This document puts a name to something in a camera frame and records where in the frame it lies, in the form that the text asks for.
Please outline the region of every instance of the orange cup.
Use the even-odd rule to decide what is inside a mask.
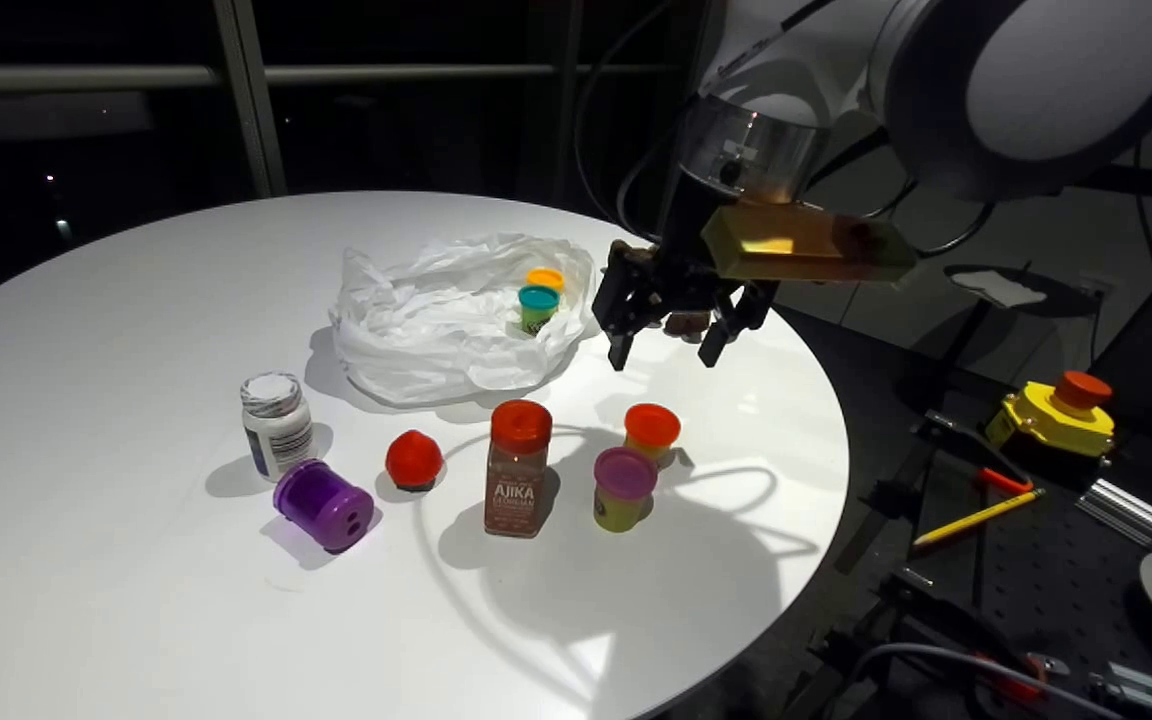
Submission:
[[[625,447],[639,454],[653,464],[668,455],[682,433],[683,433],[682,418],[660,405],[631,405],[625,413]]]

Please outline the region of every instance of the glass jar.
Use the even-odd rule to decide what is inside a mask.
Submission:
[[[486,527],[537,536],[550,519],[556,476],[550,472],[553,418],[545,405],[507,399],[491,413]]]
[[[261,373],[246,385],[246,433],[261,476],[280,480],[313,455],[313,418],[297,376]]]

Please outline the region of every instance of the metal frame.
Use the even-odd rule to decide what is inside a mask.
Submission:
[[[0,98],[13,92],[157,92],[229,90],[258,195],[289,193],[267,90],[297,85],[430,85],[430,82],[556,82],[553,188],[567,181],[578,127],[584,0],[564,10],[564,41],[553,65],[264,65],[253,0],[213,0],[222,69],[210,65],[0,65]],[[668,78],[673,65],[607,65],[603,78]]]
[[[217,37],[226,52],[229,92],[242,118],[246,155],[258,195],[289,193],[280,140],[274,127],[267,85],[261,71],[261,41],[253,0],[213,0]]]
[[[5,92],[127,92],[127,90],[217,90],[210,65],[0,65]]]

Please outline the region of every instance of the plastic bag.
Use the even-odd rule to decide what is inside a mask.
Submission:
[[[564,274],[553,322],[519,329],[519,285],[537,264]],[[591,256],[567,240],[488,238],[431,244],[410,268],[343,256],[331,309],[335,361],[386,405],[450,405],[477,391],[529,391],[597,334]]]

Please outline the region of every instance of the purple cube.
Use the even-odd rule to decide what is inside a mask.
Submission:
[[[289,470],[274,503],[305,527],[323,551],[350,551],[373,527],[373,497],[335,476],[323,460]]]

